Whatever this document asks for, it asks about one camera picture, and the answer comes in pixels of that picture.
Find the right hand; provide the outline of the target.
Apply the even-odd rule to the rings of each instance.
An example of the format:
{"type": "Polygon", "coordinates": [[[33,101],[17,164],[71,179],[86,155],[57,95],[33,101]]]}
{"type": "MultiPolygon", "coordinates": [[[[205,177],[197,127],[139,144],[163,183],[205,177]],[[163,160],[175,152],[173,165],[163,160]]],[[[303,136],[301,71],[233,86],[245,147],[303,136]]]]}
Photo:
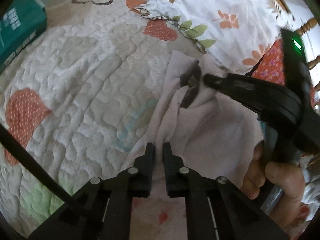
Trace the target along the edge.
{"type": "Polygon", "coordinates": [[[305,180],[300,167],[291,164],[269,162],[266,166],[260,163],[264,142],[257,144],[253,159],[242,181],[241,191],[249,198],[259,196],[260,188],[266,180],[280,186],[283,195],[270,212],[269,217],[282,229],[287,228],[297,217],[305,189],[305,180]]]}

